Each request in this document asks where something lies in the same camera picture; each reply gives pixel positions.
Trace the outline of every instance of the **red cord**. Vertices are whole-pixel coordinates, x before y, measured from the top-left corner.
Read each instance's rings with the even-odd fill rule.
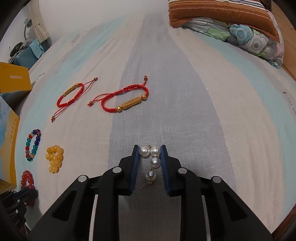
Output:
[[[60,109],[58,109],[55,113],[54,113],[54,115],[52,116],[52,122],[54,122],[54,120],[55,120],[55,118],[56,118],[56,116],[57,115],[59,115],[59,114],[61,114],[67,107],[69,107],[71,104],[73,104],[76,100],[78,100],[91,86],[92,86],[92,84],[95,82],[95,81],[97,81],[98,80],[98,78],[96,77],[96,78],[94,78],[93,80],[91,80],[91,81],[89,81],[89,82],[87,82],[87,83],[85,83],[85,84],[83,84],[83,83],[78,83],[78,84],[76,84],[76,87],[81,87],[81,89],[77,92],[77,94],[74,96],[74,98],[73,99],[71,99],[71,100],[69,100],[68,102],[66,102],[66,103],[62,103],[61,104],[61,101],[62,101],[62,99],[64,98],[64,95],[61,95],[60,97],[59,97],[59,99],[57,100],[57,107],[59,107]]]
[[[146,96],[148,97],[149,95],[149,90],[147,87],[145,87],[146,83],[147,83],[148,77],[145,75],[144,76],[144,83],[139,85],[139,84],[134,84],[134,85],[129,85],[127,87],[124,87],[121,90],[115,91],[114,93],[105,93],[105,94],[100,94],[98,96],[96,96],[92,101],[90,101],[87,105],[88,106],[92,106],[95,102],[97,101],[101,101],[101,106],[103,108],[104,111],[110,112],[110,113],[116,113],[117,110],[116,108],[107,108],[105,107],[105,102],[111,98],[113,98],[116,95],[119,95],[122,92],[128,92],[128,91],[132,91],[132,90],[137,90],[137,89],[142,89],[145,91]]]

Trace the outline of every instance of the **white pearl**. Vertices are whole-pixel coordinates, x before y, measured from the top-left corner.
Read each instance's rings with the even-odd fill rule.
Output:
[[[148,146],[141,146],[139,153],[141,156],[146,157],[149,156],[150,154],[150,149],[148,148]]]
[[[160,148],[157,146],[152,146],[150,149],[150,153],[152,156],[159,156],[160,155]]]
[[[145,174],[145,178],[147,181],[153,182],[156,179],[156,173],[155,171],[148,171]]]
[[[153,157],[150,161],[150,166],[153,168],[159,168],[161,164],[161,160],[157,157]]]

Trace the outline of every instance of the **blue flower print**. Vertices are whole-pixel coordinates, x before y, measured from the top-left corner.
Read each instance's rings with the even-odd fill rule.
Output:
[[[237,38],[239,45],[248,43],[252,38],[252,30],[248,26],[242,24],[233,24],[229,29],[231,33]]]

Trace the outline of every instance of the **blue cloth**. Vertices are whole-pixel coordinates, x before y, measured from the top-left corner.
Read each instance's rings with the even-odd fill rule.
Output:
[[[34,55],[36,56],[37,59],[40,59],[40,57],[44,54],[44,49],[41,46],[40,42],[35,39],[29,47],[32,49]]]

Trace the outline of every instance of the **white wall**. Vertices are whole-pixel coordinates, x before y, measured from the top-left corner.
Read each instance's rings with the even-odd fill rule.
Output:
[[[26,7],[24,7],[15,17],[15,19],[10,24],[7,29],[3,39],[0,42],[0,62],[8,62],[10,56],[10,49],[18,44],[19,42],[23,42],[24,39],[24,21],[25,19],[30,19],[29,13]],[[35,39],[34,29],[29,28],[27,30],[27,39]]]
[[[128,13],[168,14],[168,0],[39,0],[39,8],[54,43],[66,32],[88,29]]]

